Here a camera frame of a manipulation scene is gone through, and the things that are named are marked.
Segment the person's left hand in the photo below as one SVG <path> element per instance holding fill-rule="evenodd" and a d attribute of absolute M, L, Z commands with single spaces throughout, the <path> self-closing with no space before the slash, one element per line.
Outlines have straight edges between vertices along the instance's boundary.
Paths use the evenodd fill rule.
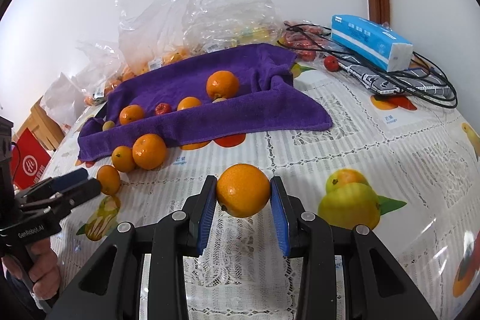
<path fill-rule="evenodd" d="M 50 238 L 34 243 L 31 252 L 37 257 L 28 273 L 33 282 L 32 291 L 39 300 L 49 300 L 55 296 L 61 283 L 58 257 L 50 246 Z"/>

